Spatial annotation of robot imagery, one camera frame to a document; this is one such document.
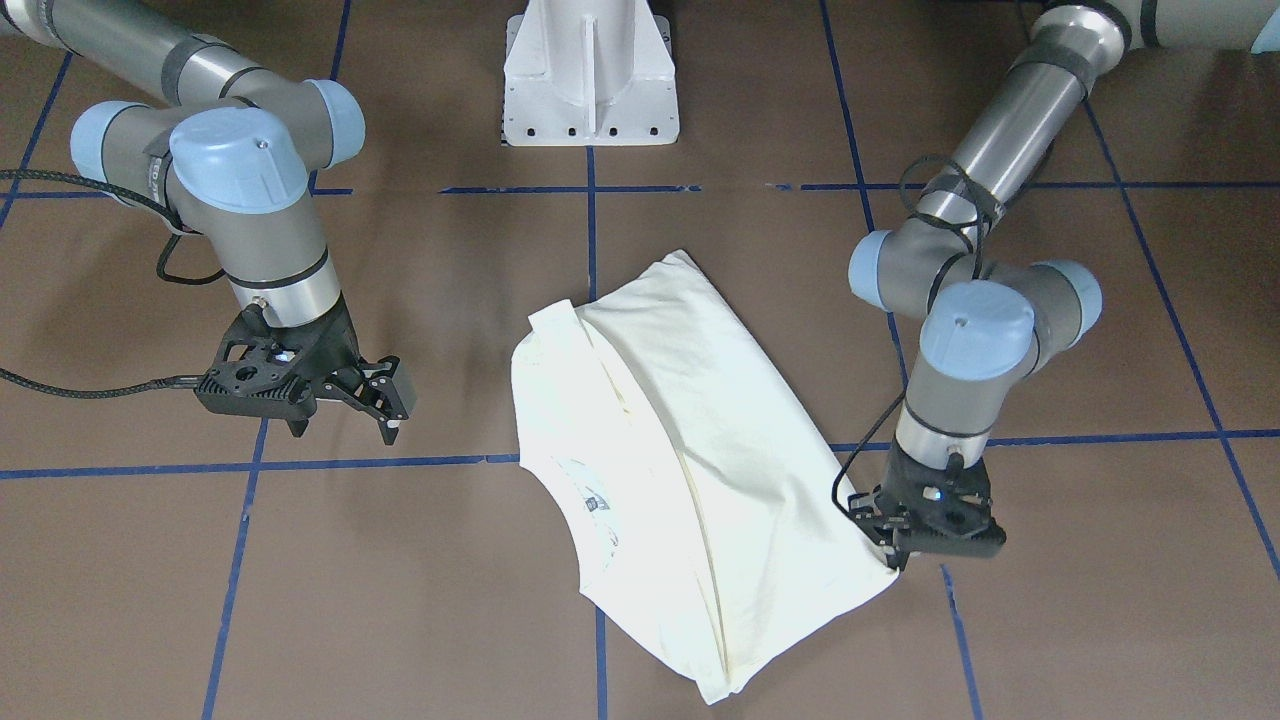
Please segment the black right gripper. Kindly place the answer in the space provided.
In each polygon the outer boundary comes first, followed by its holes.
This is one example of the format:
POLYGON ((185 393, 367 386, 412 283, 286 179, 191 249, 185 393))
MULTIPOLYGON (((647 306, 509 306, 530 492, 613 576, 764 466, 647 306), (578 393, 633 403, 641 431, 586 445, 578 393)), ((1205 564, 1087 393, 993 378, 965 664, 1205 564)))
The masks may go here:
POLYGON ((195 397, 211 413, 283 420, 294 437, 306 432, 319 398, 340 401, 371 416, 385 446, 396 443, 415 410, 413 380, 399 357, 361 360, 343 300, 291 328, 269 325, 257 304, 244 306, 195 397))

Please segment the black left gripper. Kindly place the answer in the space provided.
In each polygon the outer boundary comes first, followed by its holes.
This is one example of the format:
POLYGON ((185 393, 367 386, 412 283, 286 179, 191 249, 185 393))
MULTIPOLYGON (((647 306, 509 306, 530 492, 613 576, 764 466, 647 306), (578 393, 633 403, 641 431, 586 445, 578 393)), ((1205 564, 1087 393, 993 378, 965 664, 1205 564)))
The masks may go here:
POLYGON ((893 571, 902 571, 913 552, 992 559, 1007 539, 993 518, 983 459, 966 468, 955 456, 940 470, 893 445, 879 488, 850 495, 846 510, 893 571))

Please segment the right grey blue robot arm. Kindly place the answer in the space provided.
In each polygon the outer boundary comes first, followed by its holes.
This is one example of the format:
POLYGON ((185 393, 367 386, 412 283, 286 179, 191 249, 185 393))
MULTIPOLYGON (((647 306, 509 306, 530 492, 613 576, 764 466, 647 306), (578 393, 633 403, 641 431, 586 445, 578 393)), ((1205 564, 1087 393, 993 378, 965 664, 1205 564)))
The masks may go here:
POLYGON ((95 398, 188 389, 211 413, 282 420, 297 437, 328 400, 394 443, 413 387, 398 357, 362 357, 308 190, 315 170, 364 146, 355 96, 332 79, 288 81, 138 1, 5 1, 3 23, 164 101, 90 108, 70 133, 77 174, 47 178, 156 213, 172 233, 160 277, 183 236, 205 237, 239 305, 204 374, 95 398))

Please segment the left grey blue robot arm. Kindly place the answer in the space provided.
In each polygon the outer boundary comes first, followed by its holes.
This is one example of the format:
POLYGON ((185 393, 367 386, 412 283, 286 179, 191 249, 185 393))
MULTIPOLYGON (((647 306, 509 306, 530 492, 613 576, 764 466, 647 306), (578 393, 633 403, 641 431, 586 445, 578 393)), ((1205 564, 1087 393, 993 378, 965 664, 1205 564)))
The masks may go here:
POLYGON ((1277 4, 1047 1, 989 105, 937 174, 899 186, 902 224, 860 241, 852 292, 922 323, 886 474, 847 515, 884 547, 988 556, 984 451, 1010 391, 1097 325, 1132 361, 1180 352, 1210 434, 1277 434, 1277 4), (1023 200, 1065 199, 1046 246, 1111 236, 1084 201, 1124 211, 1171 340, 1105 299, 1102 270, 1002 258, 1023 200))

